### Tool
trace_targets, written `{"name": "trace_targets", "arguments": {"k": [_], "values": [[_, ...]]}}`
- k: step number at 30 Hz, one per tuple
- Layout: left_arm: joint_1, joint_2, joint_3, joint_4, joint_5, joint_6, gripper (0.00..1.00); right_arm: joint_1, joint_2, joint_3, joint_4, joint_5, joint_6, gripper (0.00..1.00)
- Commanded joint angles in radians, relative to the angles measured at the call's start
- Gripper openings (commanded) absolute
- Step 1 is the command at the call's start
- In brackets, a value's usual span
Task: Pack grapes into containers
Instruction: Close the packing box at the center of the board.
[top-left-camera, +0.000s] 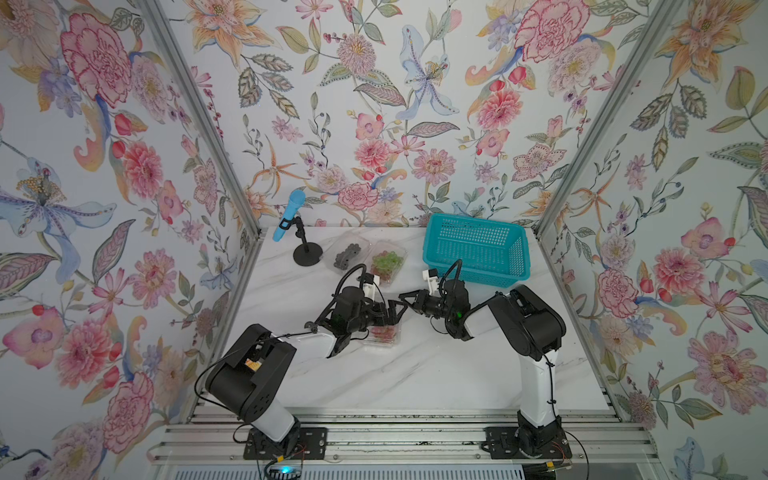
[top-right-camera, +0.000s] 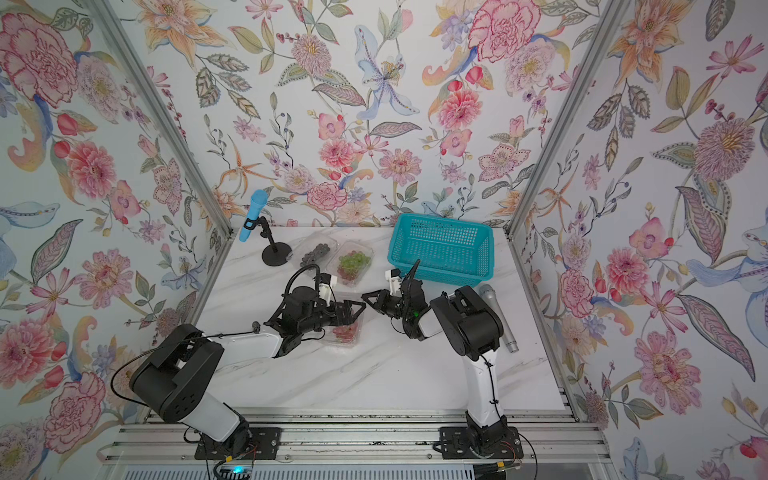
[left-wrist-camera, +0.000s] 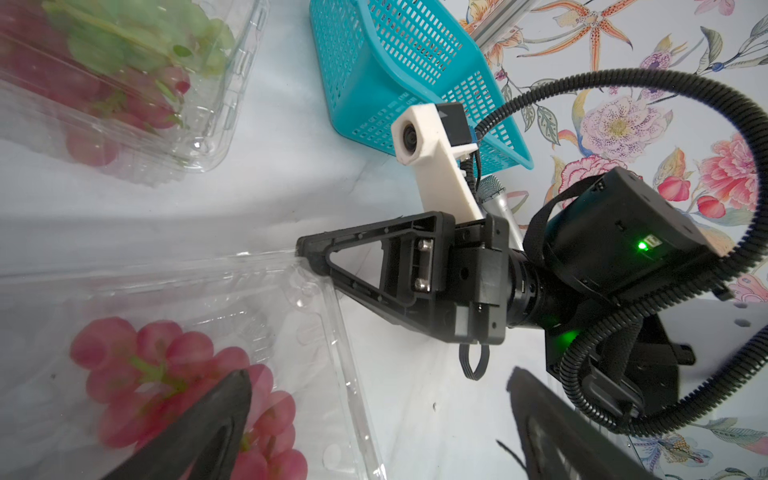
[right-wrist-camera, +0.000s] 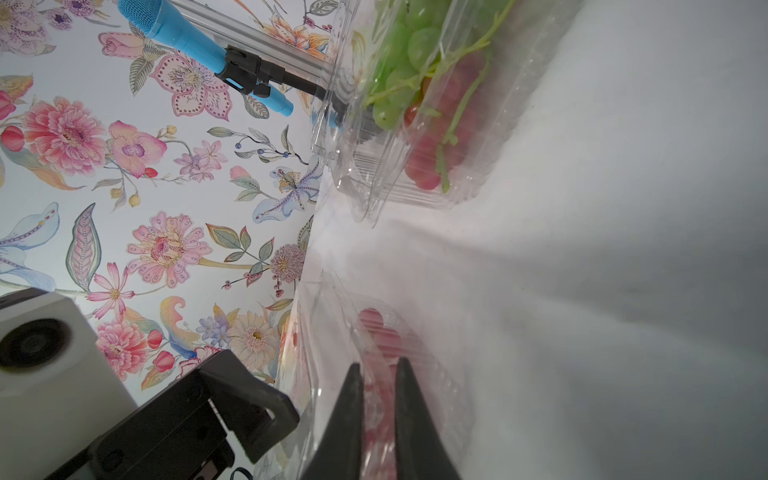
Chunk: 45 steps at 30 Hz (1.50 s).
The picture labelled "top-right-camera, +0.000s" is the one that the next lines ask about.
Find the red grape bunch back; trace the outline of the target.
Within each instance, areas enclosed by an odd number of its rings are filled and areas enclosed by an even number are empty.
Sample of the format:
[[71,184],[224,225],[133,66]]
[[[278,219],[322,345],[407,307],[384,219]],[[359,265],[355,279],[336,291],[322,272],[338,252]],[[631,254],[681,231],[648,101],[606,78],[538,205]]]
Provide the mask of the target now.
[[354,344],[359,336],[359,325],[352,324],[348,326],[334,327],[332,330],[334,338],[342,344]]

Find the red grape bunch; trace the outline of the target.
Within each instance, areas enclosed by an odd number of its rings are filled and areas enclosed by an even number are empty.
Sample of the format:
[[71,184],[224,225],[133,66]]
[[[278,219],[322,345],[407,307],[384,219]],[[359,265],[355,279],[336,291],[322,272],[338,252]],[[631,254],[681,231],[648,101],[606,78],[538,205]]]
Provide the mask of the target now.
[[359,336],[359,325],[352,324],[348,326],[334,327],[332,330],[334,338],[342,344],[354,344]]
[[354,286],[358,282],[359,272],[357,269],[347,269],[339,266],[337,268],[337,276],[344,285]]

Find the clear clamshell container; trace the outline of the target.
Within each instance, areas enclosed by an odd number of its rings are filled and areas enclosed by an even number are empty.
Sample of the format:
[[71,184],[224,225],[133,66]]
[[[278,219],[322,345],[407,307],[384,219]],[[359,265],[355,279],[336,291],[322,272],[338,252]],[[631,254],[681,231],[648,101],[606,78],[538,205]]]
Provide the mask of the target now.
[[356,287],[373,263],[374,250],[368,245],[348,240],[330,260],[326,271],[342,285]]
[[292,248],[289,263],[296,268],[316,264],[322,270],[339,249],[339,242],[323,233],[313,233]]
[[354,347],[359,343],[364,316],[361,315],[351,325],[328,326],[321,342],[332,347]]

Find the red grape bunch front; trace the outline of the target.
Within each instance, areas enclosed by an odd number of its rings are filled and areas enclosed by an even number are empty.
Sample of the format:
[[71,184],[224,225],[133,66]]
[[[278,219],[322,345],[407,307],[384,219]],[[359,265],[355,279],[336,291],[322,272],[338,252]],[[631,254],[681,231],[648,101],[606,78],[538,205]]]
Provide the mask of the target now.
[[339,266],[337,268],[337,276],[344,285],[354,286],[358,282],[359,272],[357,269],[347,269]]

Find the green grape bunch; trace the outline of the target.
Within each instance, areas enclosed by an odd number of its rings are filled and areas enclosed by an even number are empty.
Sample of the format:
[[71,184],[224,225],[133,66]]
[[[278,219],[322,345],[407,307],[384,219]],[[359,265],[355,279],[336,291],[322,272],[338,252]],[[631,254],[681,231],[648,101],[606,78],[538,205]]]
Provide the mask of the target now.
[[339,266],[347,269],[365,270],[371,263],[371,257],[362,251],[351,251],[339,258]]

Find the black grape bunch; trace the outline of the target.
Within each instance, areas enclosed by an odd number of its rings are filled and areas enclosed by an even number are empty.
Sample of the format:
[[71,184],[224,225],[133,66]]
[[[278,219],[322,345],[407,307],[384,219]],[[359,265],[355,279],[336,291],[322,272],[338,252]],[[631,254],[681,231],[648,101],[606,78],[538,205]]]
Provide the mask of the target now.
[[320,266],[325,258],[330,254],[331,248],[327,243],[318,243],[311,250],[308,250],[301,258],[300,266],[305,267],[311,264]]

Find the teal plastic mesh basket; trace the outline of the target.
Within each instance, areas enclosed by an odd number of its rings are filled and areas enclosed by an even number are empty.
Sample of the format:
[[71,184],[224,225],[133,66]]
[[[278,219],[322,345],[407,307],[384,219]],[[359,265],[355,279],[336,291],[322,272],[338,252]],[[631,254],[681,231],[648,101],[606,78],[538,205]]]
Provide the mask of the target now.
[[493,229],[487,225],[438,216],[407,213],[393,229],[388,261],[416,278],[475,287],[495,270]]

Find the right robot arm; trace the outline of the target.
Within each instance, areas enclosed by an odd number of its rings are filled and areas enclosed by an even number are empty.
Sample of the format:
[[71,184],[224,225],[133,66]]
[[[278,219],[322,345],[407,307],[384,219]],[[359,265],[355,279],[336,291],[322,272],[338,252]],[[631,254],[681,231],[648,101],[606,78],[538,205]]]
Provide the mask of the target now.
[[402,333],[419,341],[428,338],[421,322],[433,313],[440,331],[462,358],[468,389],[466,426],[441,428],[437,450],[445,459],[499,458],[504,454],[518,458],[497,388],[496,358],[504,334],[501,318],[470,286],[428,300],[416,278],[418,267],[414,264],[405,275],[398,269],[387,271],[389,287],[366,292],[361,299],[378,314],[398,319]]

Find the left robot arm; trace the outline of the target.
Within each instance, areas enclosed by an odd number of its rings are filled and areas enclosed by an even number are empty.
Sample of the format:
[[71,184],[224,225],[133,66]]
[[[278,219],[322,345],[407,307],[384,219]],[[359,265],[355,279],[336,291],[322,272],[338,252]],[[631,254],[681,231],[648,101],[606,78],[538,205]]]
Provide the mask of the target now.
[[316,264],[297,270],[269,319],[249,331],[206,335],[191,324],[177,326],[132,374],[131,392],[166,423],[197,431],[221,451],[239,455],[253,448],[245,418],[208,392],[216,371],[291,353],[312,332],[353,325],[366,309],[335,294],[336,278]]

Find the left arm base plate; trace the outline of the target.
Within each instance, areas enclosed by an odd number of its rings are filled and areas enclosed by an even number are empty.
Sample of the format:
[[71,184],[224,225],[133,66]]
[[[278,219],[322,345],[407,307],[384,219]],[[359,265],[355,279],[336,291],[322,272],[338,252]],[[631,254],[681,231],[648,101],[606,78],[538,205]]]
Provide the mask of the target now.
[[218,442],[203,434],[194,453],[195,460],[275,460],[283,430],[279,427],[239,429],[231,438]]

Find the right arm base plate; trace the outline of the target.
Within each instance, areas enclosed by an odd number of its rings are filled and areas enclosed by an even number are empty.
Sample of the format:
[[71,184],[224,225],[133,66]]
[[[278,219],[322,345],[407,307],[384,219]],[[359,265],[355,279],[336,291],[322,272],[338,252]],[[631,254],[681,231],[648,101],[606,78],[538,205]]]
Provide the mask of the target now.
[[519,433],[500,424],[484,429],[441,427],[433,449],[444,460],[522,460],[525,455]]

